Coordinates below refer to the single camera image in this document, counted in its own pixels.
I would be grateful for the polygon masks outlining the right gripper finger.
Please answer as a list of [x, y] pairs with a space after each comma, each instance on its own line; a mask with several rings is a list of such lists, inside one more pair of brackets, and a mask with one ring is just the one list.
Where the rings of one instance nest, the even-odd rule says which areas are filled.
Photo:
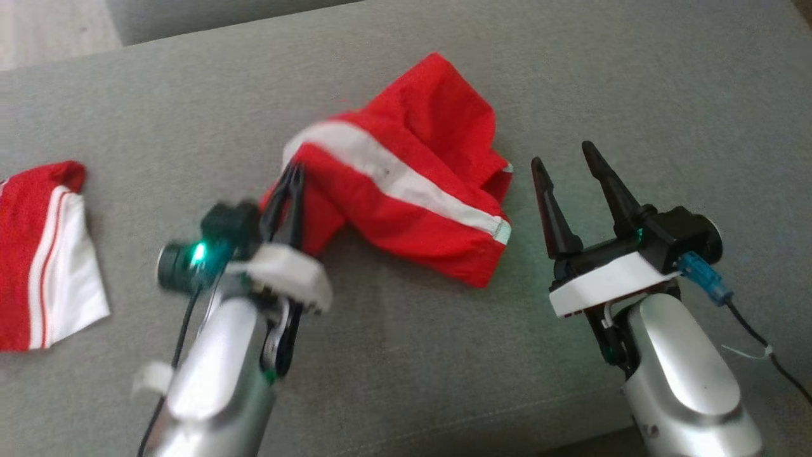
[[615, 235], [621, 238], [637, 234], [645, 220], [657, 214], [657, 208], [651, 204], [641, 205], [635, 199], [593, 142], [582, 142], [581, 150], [592, 176], [601, 185], [612, 214]]
[[539, 157], [532, 159], [532, 176], [548, 257], [563, 258], [580, 253], [583, 243], [566, 222], [554, 196], [551, 177]]

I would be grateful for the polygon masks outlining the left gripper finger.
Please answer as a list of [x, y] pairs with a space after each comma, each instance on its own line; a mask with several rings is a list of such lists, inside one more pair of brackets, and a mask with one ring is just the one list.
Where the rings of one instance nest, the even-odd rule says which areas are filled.
[[304, 237], [305, 171], [302, 164], [294, 162], [287, 184], [284, 219], [279, 225], [279, 242], [293, 248], [301, 248]]
[[263, 242], [279, 242], [279, 225], [284, 219], [286, 184], [292, 164], [288, 164], [273, 188], [260, 219], [260, 235]]

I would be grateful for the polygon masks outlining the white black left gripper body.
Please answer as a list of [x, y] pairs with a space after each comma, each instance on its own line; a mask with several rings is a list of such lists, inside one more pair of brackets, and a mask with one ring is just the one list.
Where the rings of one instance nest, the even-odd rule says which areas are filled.
[[267, 325], [260, 368], [269, 381], [287, 376], [304, 314], [323, 314], [333, 303], [332, 284], [321, 262], [288, 245], [262, 245], [251, 260], [232, 261], [226, 274], [247, 287]]

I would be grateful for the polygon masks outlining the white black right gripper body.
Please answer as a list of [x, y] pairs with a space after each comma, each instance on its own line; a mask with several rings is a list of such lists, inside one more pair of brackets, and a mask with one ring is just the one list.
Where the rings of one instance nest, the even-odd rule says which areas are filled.
[[548, 243], [548, 257], [554, 261], [550, 303], [556, 316], [585, 315], [604, 361], [626, 378], [637, 371], [641, 356], [627, 321], [629, 311], [614, 316], [612, 306], [637, 295], [681, 298], [676, 277], [656, 272], [639, 255], [642, 238], [639, 228], [584, 249], [571, 232], [554, 232]]

